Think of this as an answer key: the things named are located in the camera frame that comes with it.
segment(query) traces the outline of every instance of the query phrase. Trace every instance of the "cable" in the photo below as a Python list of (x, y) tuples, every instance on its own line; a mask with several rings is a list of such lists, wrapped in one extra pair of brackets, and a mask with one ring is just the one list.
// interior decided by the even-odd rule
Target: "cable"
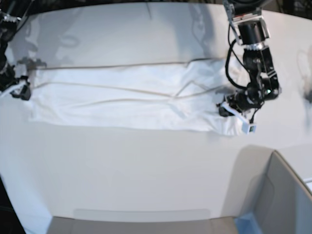
[(254, 123), (254, 115), (257, 113), (257, 111), (260, 110), (260, 108), (255, 109), (252, 118), (250, 119), (249, 123)]
[(226, 74), (226, 77), (228, 78), (229, 82), (233, 86), (235, 86), (238, 89), (246, 90), (247, 89), (246, 87), (236, 84), (234, 82), (234, 80), (230, 77), (230, 74), (229, 74), (229, 63), (230, 63), (231, 53), (233, 51), (233, 47), (234, 47), (235, 43), (236, 43), (236, 39), (233, 40), (232, 44), (230, 45), (229, 51), (228, 51), (228, 56), (227, 56), (226, 63), (225, 63), (225, 74)]
[(15, 34), (13, 34), (10, 39), (8, 41), (11, 41), (13, 39), (13, 37), (21, 30), (21, 28), (26, 24), (26, 22), (28, 21), (29, 16), (27, 16), (27, 18), (24, 20), (23, 24), (16, 30)]
[[(229, 24), (229, 30), (228, 30), (228, 43), (229, 43), (229, 45), (231, 45), (231, 43), (230, 43), (230, 28), (231, 28), (231, 25)], [(248, 74), (251, 76), (251, 74), (249, 73), (249, 71), (247, 70), (245, 65), (242, 63), (242, 61), (238, 58), (238, 56), (236, 55), (234, 50), (233, 50), (233, 54), (234, 54), (235, 58), (237, 59), (237, 61), (240, 63), (240, 65), (242, 65), (242, 67), (246, 70), (246, 72), (248, 72)]]

